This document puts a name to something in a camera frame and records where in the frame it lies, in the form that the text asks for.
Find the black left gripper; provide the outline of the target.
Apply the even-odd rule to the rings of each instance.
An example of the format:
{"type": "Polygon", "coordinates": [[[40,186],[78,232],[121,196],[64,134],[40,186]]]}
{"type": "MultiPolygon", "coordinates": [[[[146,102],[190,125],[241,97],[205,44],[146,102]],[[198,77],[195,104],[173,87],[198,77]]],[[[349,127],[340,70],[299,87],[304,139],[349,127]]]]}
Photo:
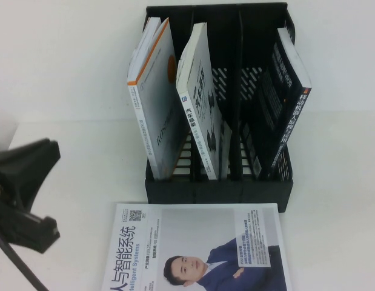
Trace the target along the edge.
{"type": "Polygon", "coordinates": [[[58,142],[47,138],[0,151],[0,232],[6,240],[44,253],[60,238],[55,219],[26,212],[60,157],[58,142]]]}

